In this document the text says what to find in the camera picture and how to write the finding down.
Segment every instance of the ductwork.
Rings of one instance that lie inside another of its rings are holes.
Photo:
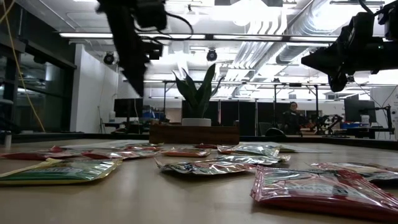
[[[297,21],[287,30],[286,35],[329,35],[348,22],[358,11],[356,6],[331,5],[331,0],[314,0]],[[276,56],[275,62],[288,64],[308,49],[307,46],[274,44],[271,49],[284,49]]]

